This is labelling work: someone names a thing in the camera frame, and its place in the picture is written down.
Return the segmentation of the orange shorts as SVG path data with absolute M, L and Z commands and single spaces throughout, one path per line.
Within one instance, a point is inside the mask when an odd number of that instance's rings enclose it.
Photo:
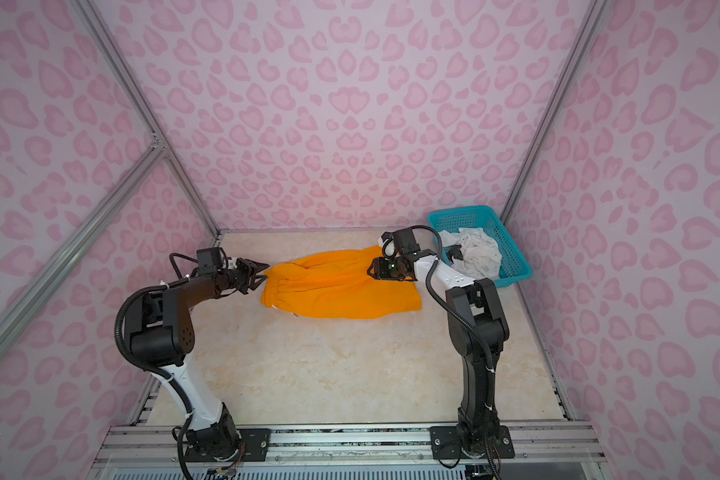
M 409 282 L 375 280 L 367 269 L 381 248 L 339 250 L 278 264 L 267 271 L 261 303 L 316 319 L 372 320 L 418 311 L 422 299 Z

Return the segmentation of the white patterned garment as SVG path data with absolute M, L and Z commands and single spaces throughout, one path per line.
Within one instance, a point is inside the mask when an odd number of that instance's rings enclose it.
M 441 230 L 445 259 L 458 272 L 475 279 L 498 280 L 503 256 L 498 242 L 481 228 Z

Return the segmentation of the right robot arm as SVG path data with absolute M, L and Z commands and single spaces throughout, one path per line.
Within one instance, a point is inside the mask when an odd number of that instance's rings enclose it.
M 514 458 L 509 429 L 496 406 L 496 369 L 510 332 L 495 283 L 468 277 L 430 251 L 416 259 L 378 257 L 367 274 L 375 280 L 418 282 L 447 314 L 449 337 L 462 361 L 463 394 L 456 425 L 432 432 L 433 456 L 494 463 Z

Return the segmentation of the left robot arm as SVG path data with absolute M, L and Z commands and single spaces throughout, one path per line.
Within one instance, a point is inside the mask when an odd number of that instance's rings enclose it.
M 232 259 L 220 247 L 194 258 L 172 253 L 172 282 L 141 288 L 115 317 L 114 341 L 131 365 L 156 378 L 178 405 L 183 421 L 173 430 L 177 461 L 261 462 L 269 448 L 268 429 L 240 430 L 208 386 L 194 358 L 194 307 L 234 293 L 246 295 L 266 280 L 266 263 Z

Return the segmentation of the teal plastic laundry basket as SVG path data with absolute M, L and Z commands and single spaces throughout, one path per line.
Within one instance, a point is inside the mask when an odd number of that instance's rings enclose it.
M 440 210 L 427 221 L 444 241 L 443 262 L 458 273 L 489 278 L 497 288 L 532 276 L 532 267 L 492 208 Z

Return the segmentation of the aluminium diagonal frame bar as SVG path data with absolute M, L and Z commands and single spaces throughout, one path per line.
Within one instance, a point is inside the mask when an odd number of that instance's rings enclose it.
M 0 315 L 0 362 L 11 350 L 39 310 L 55 294 L 109 227 L 114 217 L 128 204 L 164 157 L 165 146 L 157 142 L 141 156 L 137 164 L 120 179 L 80 227 L 46 262 L 40 273 L 24 288 Z

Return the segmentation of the aluminium frame post left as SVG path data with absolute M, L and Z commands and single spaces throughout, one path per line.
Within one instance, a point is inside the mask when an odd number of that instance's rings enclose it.
M 153 138 L 153 144 L 164 154 L 168 167 L 184 194 L 187 196 L 190 205 L 194 208 L 202 223 L 210 232 L 211 238 L 218 240 L 222 236 L 221 229 L 213 220 L 209 208 L 192 182 L 173 145 L 168 140 L 167 134 L 161 126 L 155 110 L 125 60 L 115 41 L 113 33 L 104 21 L 95 2 L 74 0 L 70 1 L 70 4 L 91 35 L 93 42 L 108 64 L 125 97 Z

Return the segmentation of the aluminium frame post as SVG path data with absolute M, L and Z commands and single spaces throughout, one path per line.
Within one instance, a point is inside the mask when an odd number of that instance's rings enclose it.
M 557 118 L 563 110 L 567 96 L 575 85 L 577 76 L 586 63 L 588 52 L 592 48 L 603 25 L 607 22 L 612 10 L 612 4 L 612 1 L 596 0 L 591 1 L 588 5 L 586 15 L 574 37 L 571 50 L 565 62 L 562 64 L 560 74 L 551 91 L 547 105 L 543 110 L 543 115 L 539 120 L 518 176 L 513 183 L 506 205 L 501 213 L 500 220 L 504 225 L 509 224 L 519 209 L 522 194 L 541 157 L 543 147 L 549 135 L 553 132 Z
M 187 196 L 190 205 L 194 208 L 202 223 L 210 232 L 211 238 L 218 240 L 222 236 L 221 229 L 213 220 L 209 208 L 192 182 L 173 145 L 168 140 L 167 134 L 161 126 L 155 110 L 125 60 L 115 41 L 113 33 L 104 21 L 95 2 L 74 0 L 70 1 L 70 4 L 91 35 L 93 42 L 108 64 L 125 97 L 153 138 L 153 144 L 164 154 L 168 167 L 184 194 Z

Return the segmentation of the aluminium frame post right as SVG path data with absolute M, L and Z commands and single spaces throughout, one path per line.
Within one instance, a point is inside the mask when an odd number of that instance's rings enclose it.
M 571 50 L 565 62 L 562 64 L 560 74 L 551 91 L 547 105 L 543 110 L 543 115 L 539 120 L 518 176 L 513 183 L 506 205 L 501 213 L 500 220 L 504 225 L 509 224 L 519 209 L 522 194 L 541 157 L 543 147 L 549 135 L 553 132 L 557 118 L 563 110 L 567 96 L 575 85 L 577 76 L 586 63 L 588 52 L 592 48 L 603 25 L 607 22 L 612 10 L 612 4 L 612 1 L 596 0 L 591 1 L 588 5 L 586 15 L 574 37 Z

